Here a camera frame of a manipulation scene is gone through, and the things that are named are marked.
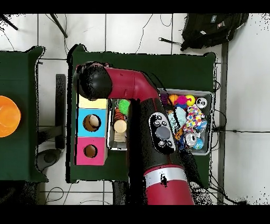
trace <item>circular hole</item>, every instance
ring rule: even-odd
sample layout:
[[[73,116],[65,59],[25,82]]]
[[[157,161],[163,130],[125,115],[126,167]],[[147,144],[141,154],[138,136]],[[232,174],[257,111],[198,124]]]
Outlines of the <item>circular hole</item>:
[[[96,132],[101,126],[101,119],[96,114],[87,115],[83,120],[83,127],[89,132]]]
[[[88,158],[94,158],[98,153],[98,149],[94,145],[88,145],[84,148],[83,153]]]

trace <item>blue box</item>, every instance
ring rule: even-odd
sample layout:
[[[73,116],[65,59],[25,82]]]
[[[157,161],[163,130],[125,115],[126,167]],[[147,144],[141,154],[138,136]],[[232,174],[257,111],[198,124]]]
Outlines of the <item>blue box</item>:
[[[79,108],[78,117],[78,137],[105,137],[106,127],[106,109],[83,109]],[[95,132],[89,132],[83,127],[83,120],[87,115],[97,115],[101,119],[101,125]]]

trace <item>green table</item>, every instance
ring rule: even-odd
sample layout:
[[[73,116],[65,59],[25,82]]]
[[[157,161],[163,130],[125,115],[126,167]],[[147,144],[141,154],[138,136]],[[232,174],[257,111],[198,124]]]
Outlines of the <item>green table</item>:
[[[21,111],[17,130],[0,138],[0,180],[46,182],[35,166],[37,114],[35,68],[43,47],[26,52],[0,52],[0,95],[12,99]]]
[[[67,134],[71,134],[71,147],[67,149],[67,180],[118,180],[128,179],[126,166],[126,152],[109,151],[104,166],[74,165],[75,141],[75,112],[76,92],[72,88],[72,76],[75,67],[87,61],[107,62],[115,68],[144,71],[148,75],[154,73],[167,89],[201,90],[213,92],[213,70],[216,56],[209,53],[205,56],[195,55],[149,55],[149,54],[120,54],[112,52],[86,52],[83,45],[75,45],[69,52],[69,85],[71,101],[68,110],[71,115],[67,118],[71,128],[67,127]],[[161,84],[151,76],[158,88]],[[203,185],[208,187],[209,154],[195,156],[198,172]]]

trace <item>gray bin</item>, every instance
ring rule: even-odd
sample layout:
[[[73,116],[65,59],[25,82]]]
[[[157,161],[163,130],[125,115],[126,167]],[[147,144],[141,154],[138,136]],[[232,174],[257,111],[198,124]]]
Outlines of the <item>gray bin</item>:
[[[161,94],[164,94],[163,89],[159,89]],[[212,128],[212,122],[213,122],[213,107],[214,107],[214,101],[213,101],[213,94],[211,92],[206,91],[194,91],[194,90],[179,90],[179,89],[166,89],[167,93],[170,94],[177,94],[177,95],[193,95],[194,97],[203,97],[207,100],[207,106],[203,109],[201,109],[201,112],[206,115],[207,119],[207,127],[204,132],[204,135],[201,136],[201,138],[204,139],[204,146],[201,150],[193,150],[193,155],[207,155],[211,150],[211,128]],[[112,101],[112,108],[109,111],[109,128],[107,133],[107,145],[111,148],[111,150],[127,150],[126,143],[118,143],[114,141],[114,130],[112,126],[112,120],[113,120],[113,112],[115,107],[116,99],[111,100]]]

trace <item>black backpack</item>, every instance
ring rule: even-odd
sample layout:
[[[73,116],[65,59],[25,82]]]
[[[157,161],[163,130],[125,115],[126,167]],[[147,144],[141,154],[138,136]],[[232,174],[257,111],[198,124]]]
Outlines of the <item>black backpack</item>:
[[[235,31],[248,19],[248,13],[188,13],[182,33],[181,51],[201,49],[231,41]]]

